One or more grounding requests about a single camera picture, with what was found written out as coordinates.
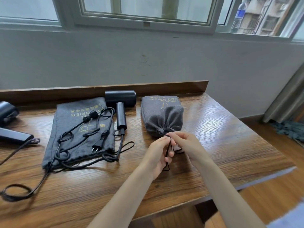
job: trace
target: wooden table top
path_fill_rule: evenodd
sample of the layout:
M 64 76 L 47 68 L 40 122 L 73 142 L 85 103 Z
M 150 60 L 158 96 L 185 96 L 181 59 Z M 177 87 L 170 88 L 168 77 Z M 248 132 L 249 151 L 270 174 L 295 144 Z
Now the wooden table top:
M 294 167 L 284 155 L 206 93 L 180 96 L 180 101 L 184 107 L 182 130 L 198 137 L 237 189 Z M 12 183 L 33 188 L 40 181 L 44 174 L 41 162 L 54 113 L 54 107 L 25 108 L 19 119 L 10 125 L 9 128 L 41 138 L 41 143 L 22 149 L 0 167 L 0 189 Z M 119 163 L 101 161 L 85 170 L 50 174 L 35 197 L 16 203 L 0 200 L 0 227 L 86 227 L 138 166 L 153 141 L 141 120 L 140 99 L 126 114 L 125 143 L 135 141 L 135 147 L 122 153 Z M 0 160 L 13 148 L 3 144 Z M 209 192 L 186 155 L 176 155 L 170 171 L 162 172 L 151 184 L 134 219 L 150 218 L 208 199 Z

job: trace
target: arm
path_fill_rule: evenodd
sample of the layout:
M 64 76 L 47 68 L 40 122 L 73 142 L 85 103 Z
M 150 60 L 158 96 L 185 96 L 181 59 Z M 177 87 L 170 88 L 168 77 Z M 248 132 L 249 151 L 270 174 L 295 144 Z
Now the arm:
M 227 228 L 266 227 L 193 134 L 174 132 L 168 135 L 183 148 L 198 169 Z
M 129 226 L 151 182 L 161 173 L 166 162 L 172 161 L 174 152 L 169 152 L 169 157 L 165 157 L 165 146 L 169 145 L 169 142 L 170 138 L 162 137 L 150 145 L 139 166 L 87 228 Z

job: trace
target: person's left hand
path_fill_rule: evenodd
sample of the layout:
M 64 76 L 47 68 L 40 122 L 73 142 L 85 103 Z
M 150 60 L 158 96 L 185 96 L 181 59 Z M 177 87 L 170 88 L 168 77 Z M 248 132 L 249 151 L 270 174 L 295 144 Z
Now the person's left hand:
M 166 162 L 170 164 L 172 161 L 174 151 L 171 151 L 171 148 L 169 148 L 168 157 L 165 157 L 169 143 L 170 138 L 165 136 L 152 142 L 141 161 L 141 164 L 148 168 L 148 171 L 151 171 L 153 179 L 156 179 L 162 172 Z M 171 140 L 171 145 L 176 145 L 173 139 Z

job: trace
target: wooden desk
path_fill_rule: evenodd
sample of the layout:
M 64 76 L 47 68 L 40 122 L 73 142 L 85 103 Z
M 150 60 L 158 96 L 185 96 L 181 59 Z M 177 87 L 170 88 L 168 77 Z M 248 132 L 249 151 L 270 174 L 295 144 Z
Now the wooden desk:
M 238 190 L 294 168 L 294 164 L 284 155 L 204 93 L 206 85 L 205 81 L 200 81 L 165 85 L 139 84 L 131 88 L 120 85 L 114 88 L 135 89 L 141 96 L 191 93 L 180 96 L 184 107 L 183 130 L 198 137 Z M 93 88 L 93 91 L 99 88 L 104 90 L 113 86 Z M 56 89 L 38 90 L 42 93 L 38 99 L 47 96 L 48 100 L 65 101 L 65 96 L 75 97 L 82 90 L 69 89 L 66 95 L 62 93 L 63 88 L 60 88 L 58 95 Z M 31 104 L 29 96 L 35 95 L 35 91 L 1 91 L 0 99 L 17 104 L 22 103 L 23 99 L 23 102 Z M 77 98 L 96 96 L 87 92 L 87 95 L 77 95 Z M 51 132 L 55 104 L 35 104 L 20 109 L 19 119 L 10 128 L 32 133 L 41 138 L 41 143 L 19 151 L 0 167 L 0 189 L 12 183 L 34 187 L 44 174 L 41 162 Z M 34 198 L 17 203 L 0 200 L 0 227 L 86 227 L 136 168 L 153 141 L 142 124 L 140 99 L 136 107 L 127 110 L 127 123 L 125 143 L 135 141 L 135 147 L 123 153 L 119 163 L 102 161 L 85 170 L 50 174 Z M 0 160 L 8 156 L 13 148 L 12 145 L 2 144 Z M 151 184 L 134 216 L 134 222 L 209 199 L 203 180 L 186 155 L 176 155 L 170 171 L 162 172 Z

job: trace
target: blue bottle label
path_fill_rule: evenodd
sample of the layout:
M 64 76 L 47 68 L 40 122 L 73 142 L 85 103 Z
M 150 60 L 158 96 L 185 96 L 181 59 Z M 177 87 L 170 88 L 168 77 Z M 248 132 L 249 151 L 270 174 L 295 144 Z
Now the blue bottle label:
M 238 9 L 237 14 L 235 15 L 235 18 L 240 18 L 242 19 L 245 15 L 245 10 L 244 9 Z

